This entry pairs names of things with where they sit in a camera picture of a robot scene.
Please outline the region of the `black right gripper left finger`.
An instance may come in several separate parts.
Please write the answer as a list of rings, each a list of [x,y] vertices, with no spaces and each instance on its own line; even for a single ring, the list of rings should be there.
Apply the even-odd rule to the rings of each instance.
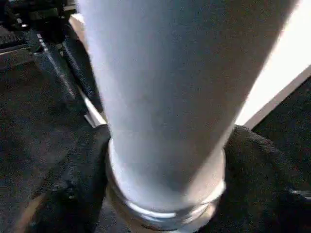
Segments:
[[[21,217],[23,233],[92,233],[105,197],[107,125],[84,134],[50,169]]]

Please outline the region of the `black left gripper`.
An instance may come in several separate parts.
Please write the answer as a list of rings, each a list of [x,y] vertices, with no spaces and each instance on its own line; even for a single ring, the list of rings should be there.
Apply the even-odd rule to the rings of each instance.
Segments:
[[[34,44],[32,32],[60,44],[67,37],[74,0],[2,0],[0,2],[0,47]],[[98,111],[103,110],[89,55],[81,41],[63,41],[66,61],[84,94]],[[75,79],[57,47],[41,47],[34,61],[50,78],[63,101],[75,101]]]

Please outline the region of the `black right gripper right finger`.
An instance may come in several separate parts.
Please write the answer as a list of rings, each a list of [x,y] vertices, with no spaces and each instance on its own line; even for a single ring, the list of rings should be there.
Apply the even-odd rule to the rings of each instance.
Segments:
[[[311,184],[270,140],[235,126],[225,155],[226,191],[209,232],[310,232]]]

